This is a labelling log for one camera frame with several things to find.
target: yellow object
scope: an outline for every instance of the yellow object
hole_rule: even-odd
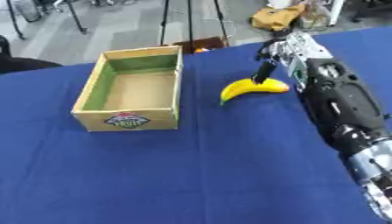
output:
[[[246,93],[285,93],[289,90],[289,85],[280,80],[267,79],[262,84],[256,84],[251,79],[238,80],[225,87],[220,93],[220,105]]]
[[[305,5],[303,3],[282,10],[265,7],[252,16],[251,22],[255,28],[264,28],[278,32],[288,28],[290,23],[304,11]]]

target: chair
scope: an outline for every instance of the chair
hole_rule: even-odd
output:
[[[2,35],[0,35],[0,53],[11,56],[10,42]]]
[[[40,59],[12,57],[10,42],[7,38],[0,35],[0,74],[36,70],[47,67],[61,67],[61,65]]]

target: blue tablecloth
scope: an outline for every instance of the blue tablecloth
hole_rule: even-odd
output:
[[[387,112],[391,36],[317,37]],[[91,64],[0,76],[0,223],[383,223],[294,92],[220,107],[221,89],[258,68],[259,46],[185,56],[178,130],[86,132],[70,110]]]

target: tripod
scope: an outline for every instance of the tripod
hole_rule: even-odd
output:
[[[25,39],[25,36],[19,30],[18,22],[17,22],[17,19],[15,17],[15,12],[14,12],[14,10],[12,8],[11,0],[6,0],[6,2],[7,2],[7,6],[8,6],[8,11],[10,12],[10,19],[12,20],[12,25],[14,26],[15,32],[17,32],[17,36],[20,39]],[[82,34],[86,34],[87,33],[87,29],[84,28],[83,26],[81,26],[81,21],[79,20],[78,16],[76,15],[76,12],[74,10],[74,7],[72,6],[72,3],[70,2],[70,0],[65,0],[65,2],[68,5],[69,10],[71,11],[73,20],[75,21],[76,26],[78,27],[79,31]]]
[[[167,14],[169,11],[169,1],[170,0],[165,0],[164,1],[164,19],[161,23],[162,26],[162,32],[161,32],[161,41],[160,41],[160,45],[162,46],[165,42],[165,32],[166,32],[166,24],[167,24]],[[223,13],[221,12],[221,7],[219,5],[218,0],[213,0],[214,4],[215,4],[215,9],[216,9],[216,13],[218,15],[218,19],[220,21],[220,27],[222,29],[223,32],[223,38],[224,41],[226,42],[227,46],[228,46],[228,35],[226,33],[226,28],[223,22]],[[191,53],[194,53],[195,48],[194,48],[194,40],[193,40],[193,17],[192,17],[192,0],[188,0],[188,24],[189,24],[189,42],[191,44]]]

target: green box lining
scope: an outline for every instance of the green box lining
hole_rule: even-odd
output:
[[[178,55],[157,55],[129,59],[109,60],[101,70],[83,110],[103,110],[116,75],[152,74],[174,71]]]

